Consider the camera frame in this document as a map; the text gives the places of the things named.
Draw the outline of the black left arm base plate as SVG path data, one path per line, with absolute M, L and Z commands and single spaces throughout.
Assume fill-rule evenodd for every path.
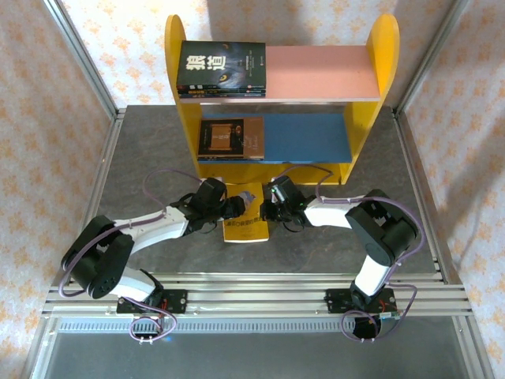
M 156 291 L 153 295 L 148 297 L 144 302 L 151 308 L 158 308 L 165 310 L 172 314 L 183 314 L 186 311 L 186 306 L 188 302 L 188 291 L 181 289 L 162 289 Z M 142 306 L 138 306 L 132 302 L 120 298 L 117 303 L 116 312 L 122 313 L 146 313 L 155 314 L 159 311 L 153 311 L 146 309 Z

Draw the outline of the dark blue book seated man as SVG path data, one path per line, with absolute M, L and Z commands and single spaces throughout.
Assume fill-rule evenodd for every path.
M 243 159 L 238 157 L 202 157 L 198 158 L 197 161 L 202 164 L 213 164 L 213 163 L 263 163 L 263 159 Z

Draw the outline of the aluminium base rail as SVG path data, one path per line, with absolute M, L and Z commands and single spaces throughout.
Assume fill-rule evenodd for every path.
M 330 273 L 159 274 L 167 289 L 188 292 L 185 317 L 328 317 L 326 290 L 350 285 L 351 275 Z M 460 283 L 440 273 L 397 274 L 397 307 L 410 316 L 468 316 L 472 308 Z

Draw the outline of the brown book with scroll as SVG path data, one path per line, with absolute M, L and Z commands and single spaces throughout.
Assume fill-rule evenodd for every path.
M 204 118 L 200 122 L 197 158 L 264 159 L 264 118 Z

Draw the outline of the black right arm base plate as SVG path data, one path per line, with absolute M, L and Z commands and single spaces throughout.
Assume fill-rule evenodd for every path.
M 367 313 L 398 311 L 395 294 L 390 288 L 383 288 L 372 297 L 351 289 L 327 289 L 324 301 L 329 313 L 345 313 L 350 310 L 360 310 Z

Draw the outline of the yellow book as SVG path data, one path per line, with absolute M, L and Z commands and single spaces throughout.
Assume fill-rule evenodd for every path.
M 268 225 L 260 217 L 260 206 L 264 202 L 262 184 L 260 182 L 234 184 L 227 189 L 231 197 L 245 198 L 247 207 L 242 216 L 223 222 L 224 242 L 266 242 L 269 239 Z

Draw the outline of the yellow pink blue wooden bookshelf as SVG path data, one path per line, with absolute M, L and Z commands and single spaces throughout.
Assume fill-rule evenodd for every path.
M 180 99 L 177 88 L 181 19 L 166 21 L 166 71 L 189 151 L 200 177 L 228 184 L 268 182 L 291 169 L 297 184 L 315 185 L 320 169 L 343 184 L 364 146 L 398 66 L 400 35 L 395 16 L 377 18 L 368 40 L 357 46 L 268 46 L 266 97 Z M 197 161 L 204 118 L 263 117 L 263 163 Z

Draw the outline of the aluminium side rail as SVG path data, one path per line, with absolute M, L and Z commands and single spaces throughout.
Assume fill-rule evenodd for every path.
M 436 207 L 406 114 L 403 111 L 393 110 L 392 116 L 402 146 L 422 226 L 425 229 L 426 244 L 432 255 L 436 271 L 440 274 L 444 284 L 460 284 L 458 273 L 451 263 L 451 254 L 447 244 L 439 236 L 436 225 Z
M 107 180 L 107 175 L 110 170 L 111 161 L 114 156 L 114 151 L 118 142 L 119 134 L 122 129 L 122 123 L 125 117 L 126 109 L 120 108 L 115 118 L 111 121 L 106 135 L 105 142 L 103 143 L 101 155 L 99 157 L 99 164 L 95 171 L 95 176 L 92 183 L 92 191 L 88 200 L 88 205 L 84 210 L 83 218 L 80 221 L 77 229 L 78 236 L 88 222 L 97 214 L 99 204 L 103 195 L 103 189 Z

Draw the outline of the aluminium frame post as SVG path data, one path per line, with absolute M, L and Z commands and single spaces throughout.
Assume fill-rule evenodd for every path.
M 398 104 L 392 110 L 393 117 L 396 121 L 399 120 L 400 115 L 405 112 L 407 106 L 411 103 L 415 92 L 421 86 L 422 81 L 428 74 L 428 71 L 442 50 L 443 45 L 451 34 L 451 31 L 455 27 L 468 3 L 469 0 L 452 1 L 451 6 L 440 23 L 440 26 L 436 29 L 436 33 L 428 44 L 425 53 L 422 55 L 419 65 L 413 72 L 413 76 L 411 77 L 406 90 L 400 97 Z
M 55 21 L 58 29 L 62 33 L 65 43 L 69 47 L 73 57 L 76 59 L 85 79 L 90 84 L 107 116 L 110 119 L 116 119 L 118 107 L 107 89 L 101 75 L 99 74 L 99 71 L 93 62 L 84 41 L 81 39 L 76 26 L 72 22 L 63 1 L 43 0 L 43 3 Z

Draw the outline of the black book with wolf eyes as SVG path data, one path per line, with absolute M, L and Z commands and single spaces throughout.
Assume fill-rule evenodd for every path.
M 185 40 L 177 88 L 264 90 L 266 65 L 265 43 Z

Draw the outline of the black book with antlers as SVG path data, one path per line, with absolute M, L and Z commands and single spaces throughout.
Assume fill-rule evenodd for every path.
M 197 94 L 266 94 L 266 88 L 204 88 L 204 89 L 179 89 L 179 95 L 197 95 Z

